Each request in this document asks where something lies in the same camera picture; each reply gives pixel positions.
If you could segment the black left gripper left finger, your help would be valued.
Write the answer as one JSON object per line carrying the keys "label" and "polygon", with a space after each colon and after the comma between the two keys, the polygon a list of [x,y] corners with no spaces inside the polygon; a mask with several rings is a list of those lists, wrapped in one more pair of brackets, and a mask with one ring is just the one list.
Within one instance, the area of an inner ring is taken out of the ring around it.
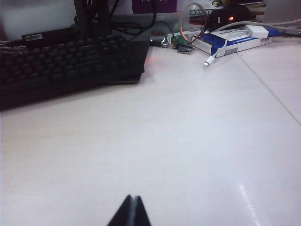
{"label": "black left gripper left finger", "polygon": [[107,226],[125,226],[128,223],[132,196],[128,195],[122,202]]}

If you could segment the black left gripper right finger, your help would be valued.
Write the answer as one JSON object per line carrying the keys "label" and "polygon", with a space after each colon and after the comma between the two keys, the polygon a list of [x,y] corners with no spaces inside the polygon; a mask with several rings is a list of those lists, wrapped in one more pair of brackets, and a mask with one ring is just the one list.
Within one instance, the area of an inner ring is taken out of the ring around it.
{"label": "black left gripper right finger", "polygon": [[134,226],[151,226],[151,222],[140,196],[135,198]]}

